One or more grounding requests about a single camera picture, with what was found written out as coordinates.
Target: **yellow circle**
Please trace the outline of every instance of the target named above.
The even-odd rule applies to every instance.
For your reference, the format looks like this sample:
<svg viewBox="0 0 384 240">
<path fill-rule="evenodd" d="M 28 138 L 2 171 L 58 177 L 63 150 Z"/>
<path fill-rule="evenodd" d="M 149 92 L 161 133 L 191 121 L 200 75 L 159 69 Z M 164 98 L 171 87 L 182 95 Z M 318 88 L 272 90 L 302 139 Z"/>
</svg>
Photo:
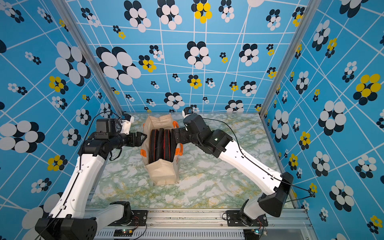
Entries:
<svg viewBox="0 0 384 240">
<path fill-rule="evenodd" d="M 202 3 L 198 3 L 197 4 L 197 10 L 200 12 L 200 11 L 202 11 L 204 9 L 204 4 L 202 4 Z"/>
<path fill-rule="evenodd" d="M 201 18 L 201 13 L 200 12 L 195 12 L 195 18 L 200 19 Z"/>
<path fill-rule="evenodd" d="M 361 83 L 367 83 L 369 81 L 369 75 L 367 74 L 367 75 L 362 76 L 360 81 L 361 81 Z"/>
<path fill-rule="evenodd" d="M 379 74 L 373 74 L 371 76 L 371 83 L 377 83 L 380 80 L 380 75 Z"/>
<path fill-rule="evenodd" d="M 204 4 L 204 10 L 207 12 L 211 9 L 211 5 L 209 3 Z"/>
<path fill-rule="evenodd" d="M 371 90 L 369 88 L 366 88 L 364 89 L 362 92 L 361 92 L 361 95 L 363 97 L 368 97 L 369 95 L 371 94 Z"/>
<path fill-rule="evenodd" d="M 374 83 L 371 86 L 371 91 L 376 93 L 381 89 L 381 84 L 380 83 Z"/>
<path fill-rule="evenodd" d="M 202 16 L 202 17 L 200 18 L 200 22 L 201 22 L 201 23 L 206 23 L 206 21 L 207 21 L 206 16 Z"/>
<path fill-rule="evenodd" d="M 211 11 L 208 11 L 208 12 L 205 14 L 205 17 L 206 17 L 207 19 L 211 19 L 211 17 L 212 17 L 212 12 L 211 12 Z"/>
<path fill-rule="evenodd" d="M 356 86 L 356 91 L 361 92 L 362 90 L 364 90 L 364 88 L 365 88 L 364 83 L 359 83 L 359 84 Z"/>
</svg>

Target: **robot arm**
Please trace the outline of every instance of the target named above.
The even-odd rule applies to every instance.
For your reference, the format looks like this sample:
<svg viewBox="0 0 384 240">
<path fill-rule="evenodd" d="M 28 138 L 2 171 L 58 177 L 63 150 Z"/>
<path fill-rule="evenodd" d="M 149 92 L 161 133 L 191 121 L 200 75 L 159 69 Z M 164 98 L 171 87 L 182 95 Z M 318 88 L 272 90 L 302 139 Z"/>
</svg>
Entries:
<svg viewBox="0 0 384 240">
<path fill-rule="evenodd" d="M 239 144 L 222 130 L 212 131 L 203 118 L 192 112 L 191 108 L 183 111 L 185 127 L 176 131 L 177 143 L 192 142 L 207 154 L 233 165 L 249 177 L 263 192 L 259 199 L 247 201 L 240 214 L 244 224 L 250 225 L 258 216 L 268 213 L 279 217 L 289 194 L 293 176 L 287 172 L 281 174 L 270 169 L 247 153 Z"/>
</svg>

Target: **green marble pattern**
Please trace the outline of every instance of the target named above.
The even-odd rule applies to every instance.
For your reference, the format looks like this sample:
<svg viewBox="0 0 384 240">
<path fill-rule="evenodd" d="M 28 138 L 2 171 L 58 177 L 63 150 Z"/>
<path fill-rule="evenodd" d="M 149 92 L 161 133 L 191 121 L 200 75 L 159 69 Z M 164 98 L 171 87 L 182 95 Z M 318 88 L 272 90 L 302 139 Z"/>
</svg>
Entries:
<svg viewBox="0 0 384 240">
<path fill-rule="evenodd" d="M 265 165 L 278 170 L 276 159 L 258 114 L 201 114 L 226 122 L 240 145 Z M 148 114 L 133 114 L 131 131 L 142 131 Z M 172 114 L 179 124 L 181 113 Z M 223 123 L 206 120 L 212 130 Z M 138 147 L 124 147 L 121 157 L 109 161 L 89 207 L 104 208 L 114 201 L 129 201 L 133 208 L 240 208 L 247 199 L 261 194 L 259 187 L 232 165 L 204 153 L 195 145 L 184 145 L 179 157 L 180 183 L 153 186 Z"/>
</svg>

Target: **bag fabric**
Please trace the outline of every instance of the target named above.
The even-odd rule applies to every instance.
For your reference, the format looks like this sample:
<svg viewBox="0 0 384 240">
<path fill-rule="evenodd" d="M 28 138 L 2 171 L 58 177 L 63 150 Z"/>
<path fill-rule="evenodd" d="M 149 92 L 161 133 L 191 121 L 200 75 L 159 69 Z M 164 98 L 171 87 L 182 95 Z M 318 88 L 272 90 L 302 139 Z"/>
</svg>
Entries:
<svg viewBox="0 0 384 240">
<path fill-rule="evenodd" d="M 179 127 L 179 124 L 173 120 L 171 114 L 161 116 L 159 118 L 148 116 L 144 123 L 143 133 L 148 136 L 151 135 L 153 129 L 167 129 L 172 130 Z M 167 185 L 179 183 L 179 156 L 183 155 L 183 145 L 177 144 L 175 153 L 170 157 L 173 158 L 173 162 L 164 160 L 164 153 L 161 158 L 155 162 L 149 162 L 149 156 L 156 158 L 156 153 L 149 153 L 151 144 L 151 138 L 147 138 L 141 146 L 141 156 L 144 162 L 145 168 L 149 173 L 149 177 L 155 183 L 155 185 Z"/>
</svg>

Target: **blue patterned wall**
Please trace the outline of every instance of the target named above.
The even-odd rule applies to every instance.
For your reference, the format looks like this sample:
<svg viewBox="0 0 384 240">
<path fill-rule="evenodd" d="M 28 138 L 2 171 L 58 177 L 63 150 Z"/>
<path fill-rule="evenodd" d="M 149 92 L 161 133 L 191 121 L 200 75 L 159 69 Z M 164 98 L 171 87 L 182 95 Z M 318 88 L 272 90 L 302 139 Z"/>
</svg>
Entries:
<svg viewBox="0 0 384 240">
<path fill-rule="evenodd" d="M 261 116 L 319 239 L 384 239 L 383 14 L 322 0 Z"/>
<path fill-rule="evenodd" d="M 308 2 L 67 1 L 132 112 L 259 111 Z"/>
<path fill-rule="evenodd" d="M 0 0 L 0 22 L 0 239 L 33 240 L 109 101 L 50 0 Z"/>
</svg>

